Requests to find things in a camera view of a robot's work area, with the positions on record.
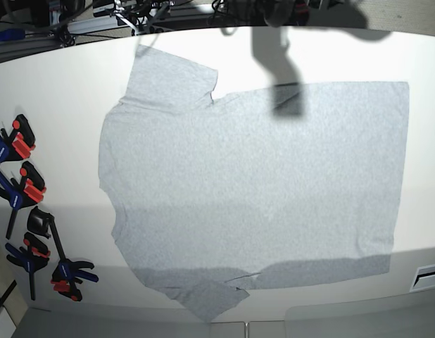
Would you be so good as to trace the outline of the blue clamp top left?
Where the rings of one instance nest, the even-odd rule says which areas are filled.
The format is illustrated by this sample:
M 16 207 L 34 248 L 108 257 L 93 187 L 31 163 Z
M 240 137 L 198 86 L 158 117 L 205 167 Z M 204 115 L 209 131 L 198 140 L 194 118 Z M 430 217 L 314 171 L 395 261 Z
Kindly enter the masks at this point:
M 10 134 L 4 128 L 0 130 L 0 165 L 25 160 L 35 148 L 34 132 L 23 114 L 15 117 L 12 128 Z

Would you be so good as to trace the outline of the blue clamp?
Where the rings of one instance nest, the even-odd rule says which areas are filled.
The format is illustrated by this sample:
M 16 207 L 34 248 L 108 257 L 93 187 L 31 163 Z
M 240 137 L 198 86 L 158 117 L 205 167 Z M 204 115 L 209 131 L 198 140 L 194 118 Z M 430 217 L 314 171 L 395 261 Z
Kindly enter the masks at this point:
M 33 233 L 26 232 L 23 237 L 23 244 L 18 249 L 9 242 L 5 244 L 8 252 L 6 259 L 25 270 L 29 277 L 30 299 L 36 299 L 34 275 L 37 271 L 48 265 L 51 252 L 48 246 L 37 238 Z
M 11 216 L 6 229 L 6 238 L 10 239 L 18 211 L 36 206 L 44 199 L 46 185 L 43 177 L 29 161 L 23 162 L 20 168 L 20 181 L 8 179 L 0 171 L 0 197 L 11 207 Z
M 0 165 L 25 160 L 35 148 L 34 132 L 23 114 L 15 117 L 12 128 L 10 134 L 4 128 L 0 130 Z

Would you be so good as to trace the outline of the long black bar clamp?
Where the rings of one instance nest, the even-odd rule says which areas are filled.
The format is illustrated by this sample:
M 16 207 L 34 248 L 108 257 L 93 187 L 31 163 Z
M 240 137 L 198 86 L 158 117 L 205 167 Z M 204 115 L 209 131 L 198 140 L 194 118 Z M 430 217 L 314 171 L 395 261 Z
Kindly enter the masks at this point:
M 55 217 L 37 206 L 30 211 L 27 229 L 32 234 L 52 239 L 55 244 L 59 261 L 51 277 L 53 290 L 72 301 L 80 302 L 83 297 L 77 285 L 82 284 L 85 280 L 94 283 L 99 281 L 99 277 L 91 273 L 95 265 L 89 261 L 72 261 L 66 256 L 56 227 Z

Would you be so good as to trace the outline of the grey T-shirt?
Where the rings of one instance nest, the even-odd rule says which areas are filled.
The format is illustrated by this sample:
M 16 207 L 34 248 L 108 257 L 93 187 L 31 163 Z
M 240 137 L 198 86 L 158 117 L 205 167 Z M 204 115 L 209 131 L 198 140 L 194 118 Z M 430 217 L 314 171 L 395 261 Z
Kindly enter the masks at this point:
M 139 281 L 209 322 L 252 289 L 387 273 L 408 84 L 283 84 L 214 99 L 217 80 L 141 46 L 103 122 L 100 187 Z

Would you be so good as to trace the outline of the blue box on rail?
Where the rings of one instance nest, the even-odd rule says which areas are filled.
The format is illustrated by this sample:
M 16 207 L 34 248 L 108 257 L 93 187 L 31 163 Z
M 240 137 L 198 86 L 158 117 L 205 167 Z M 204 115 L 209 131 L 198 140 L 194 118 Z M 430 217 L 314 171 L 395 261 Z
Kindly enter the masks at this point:
M 9 28 L 0 31 L 0 42 L 10 42 L 24 39 L 26 32 L 19 28 Z

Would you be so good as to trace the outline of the white label plate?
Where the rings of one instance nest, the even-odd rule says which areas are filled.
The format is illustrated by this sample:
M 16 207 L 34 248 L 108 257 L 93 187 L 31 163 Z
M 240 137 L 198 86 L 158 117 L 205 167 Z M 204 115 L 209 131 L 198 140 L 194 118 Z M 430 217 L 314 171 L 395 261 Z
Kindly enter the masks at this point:
M 420 292 L 435 288 L 435 264 L 417 269 L 412 279 L 410 292 Z

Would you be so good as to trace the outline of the aluminium frame rail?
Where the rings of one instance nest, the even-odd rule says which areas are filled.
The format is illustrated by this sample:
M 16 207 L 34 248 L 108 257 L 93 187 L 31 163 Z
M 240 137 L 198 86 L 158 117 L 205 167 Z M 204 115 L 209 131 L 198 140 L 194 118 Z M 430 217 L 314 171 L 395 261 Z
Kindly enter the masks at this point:
M 16 27 L 6 23 L 0 24 L 0 31 L 9 28 Z M 114 16 L 74 21 L 51 32 L 30 32 L 27 30 L 25 32 L 24 39 L 0 42 L 0 63 L 77 44 L 118 39 L 132 35 L 131 28 Z

